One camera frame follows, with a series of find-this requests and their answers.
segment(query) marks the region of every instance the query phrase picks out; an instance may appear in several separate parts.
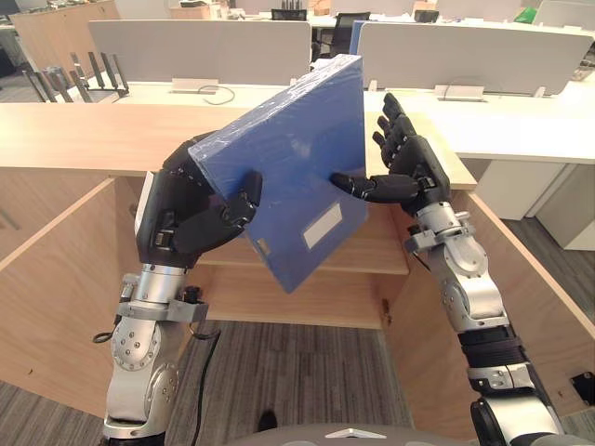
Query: black office chair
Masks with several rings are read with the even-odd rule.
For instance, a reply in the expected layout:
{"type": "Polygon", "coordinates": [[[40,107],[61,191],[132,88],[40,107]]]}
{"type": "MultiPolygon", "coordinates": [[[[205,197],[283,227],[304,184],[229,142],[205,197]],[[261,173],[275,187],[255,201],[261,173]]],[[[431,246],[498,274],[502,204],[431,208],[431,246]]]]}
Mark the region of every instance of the black office chair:
{"type": "Polygon", "coordinates": [[[306,21],[307,16],[307,9],[271,9],[273,20],[306,21]]]}
{"type": "Polygon", "coordinates": [[[337,14],[337,24],[335,25],[335,30],[333,31],[333,37],[331,38],[331,42],[318,42],[321,46],[327,45],[330,47],[330,51],[328,53],[322,53],[320,57],[323,59],[330,59],[336,56],[337,54],[349,54],[353,22],[355,22],[356,20],[369,19],[369,12],[339,12],[337,14]]]}

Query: wooden panel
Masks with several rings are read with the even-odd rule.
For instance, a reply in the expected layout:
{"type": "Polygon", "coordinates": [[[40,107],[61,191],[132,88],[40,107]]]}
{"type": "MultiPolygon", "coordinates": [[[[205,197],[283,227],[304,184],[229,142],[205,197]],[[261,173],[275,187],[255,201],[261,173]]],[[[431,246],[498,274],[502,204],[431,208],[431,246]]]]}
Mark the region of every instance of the wooden panel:
{"type": "Polygon", "coordinates": [[[0,258],[103,179],[104,175],[91,173],[3,172],[0,176],[0,258]]]}
{"type": "Polygon", "coordinates": [[[0,379],[103,416],[123,271],[139,270],[134,195],[107,179],[0,261],[0,379]]]}
{"type": "MultiPolygon", "coordinates": [[[[387,206],[368,206],[368,220],[364,225],[319,267],[320,270],[407,274],[403,248],[392,224],[387,206]]],[[[206,253],[201,263],[265,267],[251,243],[236,239],[206,253]]]]}
{"type": "Polygon", "coordinates": [[[381,326],[380,305],[367,274],[317,271],[288,295],[265,269],[216,267],[204,300],[209,303],[208,319],[381,326]]]}
{"type": "Polygon", "coordinates": [[[211,8],[208,5],[203,7],[171,7],[169,12],[172,19],[178,20],[208,20],[211,18],[211,8]]]}
{"type": "Polygon", "coordinates": [[[479,394],[469,387],[467,363],[440,305],[435,279],[412,263],[403,288],[383,292],[392,301],[387,343],[416,428],[455,439],[474,438],[469,405],[479,394]]]}
{"type": "Polygon", "coordinates": [[[10,16],[27,53],[38,70],[57,65],[73,68],[70,57],[75,52],[87,75],[93,71],[86,53],[97,51],[87,28],[90,20],[119,19],[113,0],[68,7],[55,11],[10,16]]]}
{"type": "MultiPolygon", "coordinates": [[[[569,378],[595,366],[595,327],[537,260],[473,193],[459,192],[456,210],[469,210],[510,319],[560,414],[584,409],[569,378]]],[[[407,216],[400,210],[399,222],[407,216]]],[[[440,306],[436,281],[417,263],[392,299],[385,326],[397,375],[416,427],[457,439],[475,436],[469,405],[479,396],[466,379],[466,360],[440,306]]],[[[376,281],[387,277],[377,276],[376,281]]]]}
{"type": "MultiPolygon", "coordinates": [[[[143,175],[157,170],[185,139],[218,130],[249,108],[184,107],[147,104],[2,104],[0,167],[70,168],[115,175],[143,175]]],[[[369,130],[378,113],[365,114],[366,170],[379,148],[369,130]]],[[[421,132],[419,122],[416,128],[421,132]]],[[[453,189],[475,180],[448,146],[437,151],[453,189]]]]}

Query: wooden cabinet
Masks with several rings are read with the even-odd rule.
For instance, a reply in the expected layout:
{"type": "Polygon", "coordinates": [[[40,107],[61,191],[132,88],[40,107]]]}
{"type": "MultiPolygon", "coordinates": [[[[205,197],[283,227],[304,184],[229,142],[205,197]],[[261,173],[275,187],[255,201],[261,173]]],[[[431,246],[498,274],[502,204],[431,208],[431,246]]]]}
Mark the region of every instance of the wooden cabinet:
{"type": "MultiPolygon", "coordinates": [[[[109,346],[94,346],[90,338],[112,327],[122,275],[139,271],[130,209],[141,178],[123,176],[158,169],[180,136],[221,128],[242,112],[109,104],[9,104],[2,111],[2,181],[17,166],[119,176],[85,183],[82,190],[91,189],[76,198],[81,190],[67,183],[54,191],[39,178],[27,184],[25,176],[34,172],[21,169],[23,178],[15,177],[14,185],[7,180],[8,197],[32,194],[28,200],[39,209],[62,193],[74,202],[64,200],[62,211],[0,259],[0,379],[103,416],[111,358],[109,346]],[[40,307],[40,299],[47,305],[40,307]]],[[[460,161],[452,157],[439,159],[453,189],[460,189],[453,174],[460,161]]],[[[20,212],[30,207],[21,205],[9,212],[23,226],[57,212],[46,209],[28,223],[20,212]]],[[[592,370],[593,322],[474,193],[458,190],[453,206],[470,211],[491,276],[556,409],[580,411],[584,405],[569,378],[592,370]]],[[[469,404],[477,395],[435,279],[401,248],[410,224],[398,206],[370,206],[362,228],[292,295],[243,239],[200,258],[188,282],[204,288],[211,319],[381,328],[417,428],[470,439],[469,404]]]]}
{"type": "Polygon", "coordinates": [[[73,69],[70,53],[78,55],[85,74],[93,72],[87,52],[97,53],[87,24],[91,20],[120,19],[113,0],[10,16],[22,45],[37,71],[50,65],[73,69]]]}

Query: robotic finger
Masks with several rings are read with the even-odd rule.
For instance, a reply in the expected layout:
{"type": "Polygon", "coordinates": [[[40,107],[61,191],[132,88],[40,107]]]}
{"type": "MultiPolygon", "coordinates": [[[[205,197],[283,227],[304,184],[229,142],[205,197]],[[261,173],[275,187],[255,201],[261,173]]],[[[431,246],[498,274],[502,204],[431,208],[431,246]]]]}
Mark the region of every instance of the robotic finger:
{"type": "Polygon", "coordinates": [[[335,173],[331,182],[353,195],[372,203],[402,203],[417,196],[419,186],[407,175],[377,175],[370,177],[350,177],[335,173]]]}

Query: black cable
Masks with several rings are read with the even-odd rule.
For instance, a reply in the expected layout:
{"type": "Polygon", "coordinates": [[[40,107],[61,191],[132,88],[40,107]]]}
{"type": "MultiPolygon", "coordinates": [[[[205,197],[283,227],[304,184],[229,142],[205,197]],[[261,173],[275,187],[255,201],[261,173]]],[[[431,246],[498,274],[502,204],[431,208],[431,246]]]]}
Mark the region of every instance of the black cable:
{"type": "Polygon", "coordinates": [[[194,436],[192,437],[191,445],[194,446],[196,441],[198,440],[198,434],[201,431],[201,424],[203,422],[203,396],[205,394],[205,381],[206,381],[206,372],[208,371],[208,365],[211,363],[211,359],[213,358],[213,353],[215,353],[215,348],[217,347],[217,342],[219,341],[219,337],[221,336],[221,330],[216,330],[211,334],[198,334],[192,332],[192,337],[198,339],[199,341],[207,341],[209,339],[213,339],[211,343],[211,349],[208,352],[208,356],[206,357],[205,365],[203,365],[203,372],[201,373],[201,384],[198,388],[198,407],[196,412],[196,428],[194,429],[194,436]]]}
{"type": "Polygon", "coordinates": [[[113,336],[113,330],[110,332],[103,332],[103,333],[97,333],[96,335],[93,336],[93,344],[103,344],[104,342],[108,342],[110,339],[112,339],[113,336]]]}
{"type": "Polygon", "coordinates": [[[227,90],[227,91],[229,91],[231,93],[231,98],[225,99],[225,100],[223,100],[221,102],[213,102],[213,101],[210,101],[208,99],[203,98],[203,101],[206,102],[207,104],[210,104],[210,105],[223,105],[223,104],[227,104],[229,102],[232,102],[235,99],[235,91],[233,91],[228,86],[223,86],[223,85],[203,85],[196,92],[197,93],[202,93],[202,91],[205,88],[215,88],[216,90],[224,89],[224,90],[227,90]]]}

